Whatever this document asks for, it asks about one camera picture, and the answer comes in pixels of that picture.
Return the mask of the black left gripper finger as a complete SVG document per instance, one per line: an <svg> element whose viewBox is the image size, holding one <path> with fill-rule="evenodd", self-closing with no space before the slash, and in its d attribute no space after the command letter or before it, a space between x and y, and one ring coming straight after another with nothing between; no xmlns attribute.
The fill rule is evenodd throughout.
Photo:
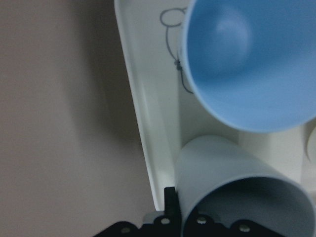
<svg viewBox="0 0 316 237"><path fill-rule="evenodd" d="M175 187L164 188L164 214L171 219L179 216L179 199Z"/></svg>

